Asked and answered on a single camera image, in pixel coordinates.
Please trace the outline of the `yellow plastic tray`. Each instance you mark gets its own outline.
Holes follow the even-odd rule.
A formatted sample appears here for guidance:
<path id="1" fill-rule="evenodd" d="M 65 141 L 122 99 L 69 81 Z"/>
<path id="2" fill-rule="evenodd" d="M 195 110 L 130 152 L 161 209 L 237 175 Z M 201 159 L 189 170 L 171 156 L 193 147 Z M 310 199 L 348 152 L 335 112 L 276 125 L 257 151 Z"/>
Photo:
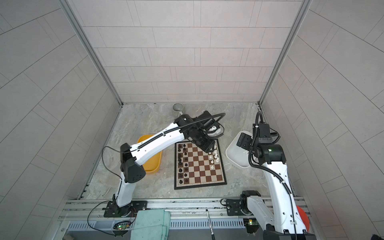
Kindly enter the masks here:
<path id="1" fill-rule="evenodd" d="M 155 174 L 159 171 L 162 159 L 162 151 L 151 157 L 145 164 L 143 164 L 144 170 L 147 174 Z"/>

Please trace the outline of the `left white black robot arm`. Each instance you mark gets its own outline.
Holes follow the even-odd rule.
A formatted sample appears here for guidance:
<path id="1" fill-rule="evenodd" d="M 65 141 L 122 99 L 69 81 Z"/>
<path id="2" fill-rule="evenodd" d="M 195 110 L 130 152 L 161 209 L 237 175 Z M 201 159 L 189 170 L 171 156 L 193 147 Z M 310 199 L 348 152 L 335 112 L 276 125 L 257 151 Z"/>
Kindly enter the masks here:
<path id="1" fill-rule="evenodd" d="M 181 115 L 164 130 L 149 139 L 134 144 L 121 145 L 120 153 L 120 184 L 116 194 L 103 208 L 105 218 L 121 218 L 133 215 L 133 192 L 137 182 L 146 175 L 143 164 L 151 157 L 167 147 L 183 141 L 190 140 L 205 153 L 214 150 L 215 140 L 224 134 L 219 121 L 225 113 L 211 115 L 204 111 L 200 116 L 192 118 L 189 115 Z"/>

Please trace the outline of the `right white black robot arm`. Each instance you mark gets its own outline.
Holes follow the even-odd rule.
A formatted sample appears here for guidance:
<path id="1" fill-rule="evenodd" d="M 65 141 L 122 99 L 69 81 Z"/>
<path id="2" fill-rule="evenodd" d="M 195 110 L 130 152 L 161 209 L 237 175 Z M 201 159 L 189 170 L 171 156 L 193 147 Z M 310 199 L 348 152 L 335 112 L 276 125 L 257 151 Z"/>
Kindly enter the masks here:
<path id="1" fill-rule="evenodd" d="M 288 177 L 287 160 L 278 145 L 280 135 L 264 122 L 257 112 L 252 135 L 241 134 L 237 146 L 248 151 L 252 168 L 262 170 L 267 179 L 273 210 L 255 191 L 241 194 L 241 207 L 245 214 L 252 214 L 263 230 L 264 240 L 314 240 L 303 222 Z"/>

